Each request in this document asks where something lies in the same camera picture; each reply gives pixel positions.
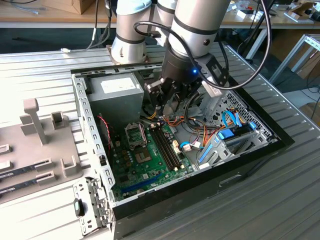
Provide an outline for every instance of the metal bracket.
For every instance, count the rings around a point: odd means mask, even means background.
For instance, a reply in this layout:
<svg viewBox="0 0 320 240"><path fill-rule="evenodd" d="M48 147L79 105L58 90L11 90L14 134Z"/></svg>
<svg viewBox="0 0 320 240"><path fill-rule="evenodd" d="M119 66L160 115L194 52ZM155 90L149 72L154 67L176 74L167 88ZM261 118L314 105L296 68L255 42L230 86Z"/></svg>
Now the metal bracket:
<svg viewBox="0 0 320 240"><path fill-rule="evenodd" d="M111 216L107 196L99 179L82 178L73 185L73 193L79 200L77 204L81 203L85 206L84 215L79 218L83 236L110 225Z"/></svg>

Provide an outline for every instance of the wire bundle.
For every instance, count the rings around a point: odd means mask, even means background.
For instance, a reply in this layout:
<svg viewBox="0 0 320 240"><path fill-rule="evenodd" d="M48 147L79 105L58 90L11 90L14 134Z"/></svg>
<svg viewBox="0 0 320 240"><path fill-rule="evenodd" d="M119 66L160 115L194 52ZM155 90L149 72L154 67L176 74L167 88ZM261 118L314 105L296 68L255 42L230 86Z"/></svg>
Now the wire bundle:
<svg viewBox="0 0 320 240"><path fill-rule="evenodd" d="M104 120L103 117L98 115L97 118L99 118L104 123L104 125L106 127L106 130L107 130L107 133L108 133L108 153L110 153L110 149L111 149L110 141L111 141L111 138L110 138L110 131L109 131L108 124L107 124L106 120Z"/></svg>

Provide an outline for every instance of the yellow wire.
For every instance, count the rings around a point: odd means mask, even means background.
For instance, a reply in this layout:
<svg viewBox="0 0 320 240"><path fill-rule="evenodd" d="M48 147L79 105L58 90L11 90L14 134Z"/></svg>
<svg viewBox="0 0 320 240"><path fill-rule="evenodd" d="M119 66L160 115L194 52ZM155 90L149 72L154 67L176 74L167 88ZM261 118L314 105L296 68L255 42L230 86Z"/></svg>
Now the yellow wire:
<svg viewBox="0 0 320 240"><path fill-rule="evenodd" d="M147 117L147 119L153 119L156 116L156 112L154 112L154 114L152 114L151 116Z"/></svg>

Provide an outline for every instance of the cardboard box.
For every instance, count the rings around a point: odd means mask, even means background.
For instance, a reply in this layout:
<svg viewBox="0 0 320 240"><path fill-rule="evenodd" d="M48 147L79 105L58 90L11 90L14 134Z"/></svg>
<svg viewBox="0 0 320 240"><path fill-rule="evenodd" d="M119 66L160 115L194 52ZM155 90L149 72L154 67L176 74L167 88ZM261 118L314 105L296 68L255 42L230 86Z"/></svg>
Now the cardboard box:
<svg viewBox="0 0 320 240"><path fill-rule="evenodd" d="M310 102L300 107L300 110L309 118L311 118L312 113L314 112L315 105L315 102ZM316 106L312 120L320 127L320 102Z"/></svg>
<svg viewBox="0 0 320 240"><path fill-rule="evenodd" d="M74 14L83 14L95 0L42 0L42 5Z"/></svg>
<svg viewBox="0 0 320 240"><path fill-rule="evenodd" d="M298 5L288 11L288 15L296 20L309 19L309 15L305 11L312 8L314 0L299 0Z"/></svg>

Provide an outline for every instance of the connector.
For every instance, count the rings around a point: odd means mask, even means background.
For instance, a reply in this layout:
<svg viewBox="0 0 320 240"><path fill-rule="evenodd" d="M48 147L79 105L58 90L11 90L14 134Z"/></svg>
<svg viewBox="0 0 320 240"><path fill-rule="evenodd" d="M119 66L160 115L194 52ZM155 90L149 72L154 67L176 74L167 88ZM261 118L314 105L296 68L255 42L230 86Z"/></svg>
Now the connector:
<svg viewBox="0 0 320 240"><path fill-rule="evenodd" d="M65 47L61 48L60 51L65 53L65 54L71 53L71 50L69 48L65 48Z"/></svg>
<svg viewBox="0 0 320 240"><path fill-rule="evenodd" d="M184 146L183 146L183 150L184 150L185 152L191 151L191 146L190 146L190 144L184 145Z"/></svg>

